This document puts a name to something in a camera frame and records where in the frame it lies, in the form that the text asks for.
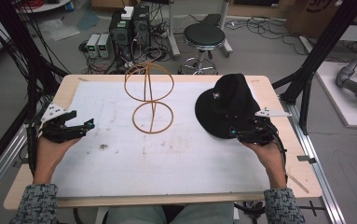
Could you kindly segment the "person's right hand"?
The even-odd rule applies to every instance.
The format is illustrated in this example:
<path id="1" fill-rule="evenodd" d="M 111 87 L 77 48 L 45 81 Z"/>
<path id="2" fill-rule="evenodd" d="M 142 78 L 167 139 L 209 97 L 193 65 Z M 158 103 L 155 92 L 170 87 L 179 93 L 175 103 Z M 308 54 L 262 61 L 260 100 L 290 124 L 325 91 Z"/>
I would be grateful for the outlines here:
<path id="1" fill-rule="evenodd" d="M 272 189 L 287 187 L 280 148 L 275 142 L 271 142 L 265 146 L 248 143 L 243 143 L 243 145 L 251 149 L 265 167 Z"/>

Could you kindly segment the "white box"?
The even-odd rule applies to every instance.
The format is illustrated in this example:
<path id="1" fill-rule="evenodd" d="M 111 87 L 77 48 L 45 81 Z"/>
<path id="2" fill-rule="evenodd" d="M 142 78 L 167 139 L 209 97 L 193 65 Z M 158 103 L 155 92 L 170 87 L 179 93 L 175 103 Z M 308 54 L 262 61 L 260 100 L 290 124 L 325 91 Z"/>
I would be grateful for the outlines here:
<path id="1" fill-rule="evenodd" d="M 123 21 L 130 21 L 134 13 L 134 7 L 124 7 L 121 19 Z"/>

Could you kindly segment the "grey power supply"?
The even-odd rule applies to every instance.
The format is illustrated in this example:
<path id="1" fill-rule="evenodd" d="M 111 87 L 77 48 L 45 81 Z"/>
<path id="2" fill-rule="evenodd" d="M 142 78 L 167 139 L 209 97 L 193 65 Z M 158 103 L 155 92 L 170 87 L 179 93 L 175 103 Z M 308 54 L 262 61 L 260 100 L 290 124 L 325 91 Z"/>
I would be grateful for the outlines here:
<path id="1" fill-rule="evenodd" d="M 99 56 L 98 41 L 100 36 L 98 34 L 93 34 L 90 36 L 87 42 L 87 49 L 90 58 L 95 59 Z"/>
<path id="2" fill-rule="evenodd" d="M 100 53 L 101 58 L 109 58 L 111 55 L 111 41 L 109 39 L 108 34 L 102 34 L 100 35 L 99 41 L 98 41 L 98 49 Z"/>

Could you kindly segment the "cardboard box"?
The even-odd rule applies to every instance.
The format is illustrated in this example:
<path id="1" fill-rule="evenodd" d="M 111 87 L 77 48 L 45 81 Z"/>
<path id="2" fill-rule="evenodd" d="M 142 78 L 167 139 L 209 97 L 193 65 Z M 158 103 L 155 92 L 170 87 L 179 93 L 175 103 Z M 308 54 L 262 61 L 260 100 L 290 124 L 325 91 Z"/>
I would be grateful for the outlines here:
<path id="1" fill-rule="evenodd" d="M 290 35 L 321 37 L 357 21 L 357 0 L 295 0 L 285 28 Z"/>

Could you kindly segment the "white platform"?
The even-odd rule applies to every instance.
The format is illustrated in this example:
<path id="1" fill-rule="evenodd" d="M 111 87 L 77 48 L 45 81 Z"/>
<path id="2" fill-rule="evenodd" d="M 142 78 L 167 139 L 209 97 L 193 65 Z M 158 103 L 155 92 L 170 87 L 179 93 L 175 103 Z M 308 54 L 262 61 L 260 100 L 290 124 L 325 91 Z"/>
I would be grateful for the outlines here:
<path id="1" fill-rule="evenodd" d="M 357 128 L 357 98 L 346 89 L 336 85 L 337 73 L 345 63 L 324 62 L 317 71 L 323 89 L 346 127 Z"/>

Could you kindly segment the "person's legs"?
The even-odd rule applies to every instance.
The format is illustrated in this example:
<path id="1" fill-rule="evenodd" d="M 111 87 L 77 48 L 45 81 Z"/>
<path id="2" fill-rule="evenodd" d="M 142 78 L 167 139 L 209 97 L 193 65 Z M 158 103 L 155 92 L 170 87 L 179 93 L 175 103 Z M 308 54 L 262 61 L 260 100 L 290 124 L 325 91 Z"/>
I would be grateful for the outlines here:
<path id="1" fill-rule="evenodd" d="M 114 206 L 106 224 L 233 224 L 233 214 L 232 202 Z"/>

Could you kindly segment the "person's left hand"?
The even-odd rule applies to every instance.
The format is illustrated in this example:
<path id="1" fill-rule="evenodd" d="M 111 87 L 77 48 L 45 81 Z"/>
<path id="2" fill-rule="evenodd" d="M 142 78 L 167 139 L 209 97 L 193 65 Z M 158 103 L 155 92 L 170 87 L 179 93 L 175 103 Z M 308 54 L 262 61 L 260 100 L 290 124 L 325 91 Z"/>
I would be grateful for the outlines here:
<path id="1" fill-rule="evenodd" d="M 49 141 L 45 137 L 38 139 L 34 184 L 50 184 L 56 167 L 68 149 L 75 145 L 79 138 L 63 143 Z"/>

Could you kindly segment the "black computer tower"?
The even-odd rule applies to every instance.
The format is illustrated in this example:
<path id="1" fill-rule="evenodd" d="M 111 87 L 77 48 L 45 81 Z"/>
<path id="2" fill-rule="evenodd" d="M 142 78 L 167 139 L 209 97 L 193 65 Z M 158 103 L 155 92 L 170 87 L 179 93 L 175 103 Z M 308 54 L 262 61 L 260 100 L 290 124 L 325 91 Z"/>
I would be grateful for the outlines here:
<path id="1" fill-rule="evenodd" d="M 115 47 L 116 55 L 120 55 L 125 60 L 132 59 L 130 53 L 130 43 L 132 41 L 131 21 L 121 18 L 122 10 L 112 14 L 109 25 L 109 33 Z"/>
<path id="2" fill-rule="evenodd" d="M 140 46 L 150 45 L 149 6 L 138 6 L 134 9 L 132 22 L 135 39 Z"/>

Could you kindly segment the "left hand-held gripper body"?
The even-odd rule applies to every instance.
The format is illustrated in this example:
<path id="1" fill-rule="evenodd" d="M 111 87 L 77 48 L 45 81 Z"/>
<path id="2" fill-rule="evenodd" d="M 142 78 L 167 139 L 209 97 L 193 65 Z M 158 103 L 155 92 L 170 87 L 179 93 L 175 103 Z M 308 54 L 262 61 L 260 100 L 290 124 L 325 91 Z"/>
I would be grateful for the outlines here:
<path id="1" fill-rule="evenodd" d="M 62 121 L 62 115 L 67 112 L 71 111 L 67 111 L 59 105 L 50 103 L 41 118 L 41 135 L 55 143 L 63 143 L 85 136 L 85 134 L 78 134 L 75 131 L 75 126 L 68 127 L 65 125 L 66 121 Z"/>

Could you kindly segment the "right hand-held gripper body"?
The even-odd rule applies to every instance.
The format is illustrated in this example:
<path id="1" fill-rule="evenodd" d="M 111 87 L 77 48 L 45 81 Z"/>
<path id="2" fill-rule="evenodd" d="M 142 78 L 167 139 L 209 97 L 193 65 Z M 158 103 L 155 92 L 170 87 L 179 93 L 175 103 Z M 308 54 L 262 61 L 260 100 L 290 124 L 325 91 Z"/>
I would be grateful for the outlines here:
<path id="1" fill-rule="evenodd" d="M 274 110 L 264 107 L 254 113 L 253 118 L 249 118 L 249 123 L 254 126 L 254 130 L 247 134 L 246 143 L 265 146 L 273 140 L 279 139 L 279 131 L 271 122 L 272 118 L 291 117 L 290 112 Z"/>

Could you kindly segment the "white table mat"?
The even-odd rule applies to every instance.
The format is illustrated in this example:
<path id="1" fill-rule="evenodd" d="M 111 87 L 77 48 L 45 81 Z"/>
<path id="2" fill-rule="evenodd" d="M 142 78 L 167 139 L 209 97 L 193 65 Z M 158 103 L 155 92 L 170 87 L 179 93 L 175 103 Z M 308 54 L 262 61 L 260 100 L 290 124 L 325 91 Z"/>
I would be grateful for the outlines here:
<path id="1" fill-rule="evenodd" d="M 62 198 L 258 192 L 264 167 L 236 140 L 207 133 L 195 102 L 210 82 L 155 82 L 157 106 L 141 105 L 140 82 L 84 81 L 72 124 L 95 123 L 58 165 L 53 183 Z"/>

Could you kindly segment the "orange wire hat stand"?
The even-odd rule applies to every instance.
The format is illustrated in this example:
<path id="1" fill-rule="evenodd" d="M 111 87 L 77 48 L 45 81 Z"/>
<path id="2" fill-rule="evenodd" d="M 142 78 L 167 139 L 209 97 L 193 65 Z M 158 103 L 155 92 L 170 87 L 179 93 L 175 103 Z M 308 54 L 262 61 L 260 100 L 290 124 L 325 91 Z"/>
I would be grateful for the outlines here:
<path id="1" fill-rule="evenodd" d="M 154 88 L 152 80 L 155 76 L 154 71 L 170 80 L 170 87 L 162 93 L 157 93 Z M 140 93 L 135 93 L 129 86 L 132 78 L 136 76 L 143 80 Z M 174 84 L 172 74 L 167 69 L 150 61 L 135 64 L 126 71 L 124 91 L 131 99 L 140 102 L 131 115 L 132 124 L 138 131 L 156 134 L 165 132 L 172 126 L 174 113 L 172 108 L 163 102 L 163 99 L 172 93 Z"/>

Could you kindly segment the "black hat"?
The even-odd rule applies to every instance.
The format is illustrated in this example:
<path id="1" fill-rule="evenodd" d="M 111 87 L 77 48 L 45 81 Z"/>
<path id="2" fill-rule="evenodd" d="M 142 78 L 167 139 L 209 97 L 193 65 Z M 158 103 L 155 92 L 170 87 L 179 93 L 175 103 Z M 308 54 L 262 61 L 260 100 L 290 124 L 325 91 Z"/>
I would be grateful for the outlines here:
<path id="1" fill-rule="evenodd" d="M 203 92 L 195 103 L 199 124 L 211 135 L 231 139 L 229 129 L 253 131 L 249 118 L 260 110 L 243 74 L 220 77 L 213 88 Z"/>

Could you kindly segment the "white round table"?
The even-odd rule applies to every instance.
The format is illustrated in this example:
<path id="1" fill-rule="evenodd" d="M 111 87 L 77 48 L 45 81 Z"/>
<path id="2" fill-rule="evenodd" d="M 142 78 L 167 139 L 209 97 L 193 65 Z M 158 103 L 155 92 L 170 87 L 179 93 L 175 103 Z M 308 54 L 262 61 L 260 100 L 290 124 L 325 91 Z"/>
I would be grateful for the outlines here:
<path id="1" fill-rule="evenodd" d="M 49 11 L 55 8 L 64 7 L 67 4 L 71 4 L 72 0 L 44 0 L 42 6 L 39 7 L 31 7 L 30 5 L 22 2 L 19 3 L 18 10 L 23 10 L 26 13 L 37 13 L 37 12 L 44 12 Z"/>

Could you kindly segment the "black round stool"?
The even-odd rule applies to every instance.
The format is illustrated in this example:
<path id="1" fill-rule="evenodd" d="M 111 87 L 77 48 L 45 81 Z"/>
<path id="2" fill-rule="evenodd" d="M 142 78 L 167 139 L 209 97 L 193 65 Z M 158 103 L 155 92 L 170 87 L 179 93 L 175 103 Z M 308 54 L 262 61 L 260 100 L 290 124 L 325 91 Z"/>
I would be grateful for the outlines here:
<path id="1" fill-rule="evenodd" d="M 198 51 L 196 57 L 181 63 L 180 75 L 216 75 L 212 51 L 220 49 L 226 41 L 225 33 L 218 27 L 206 23 L 196 23 L 184 29 L 184 41 Z"/>

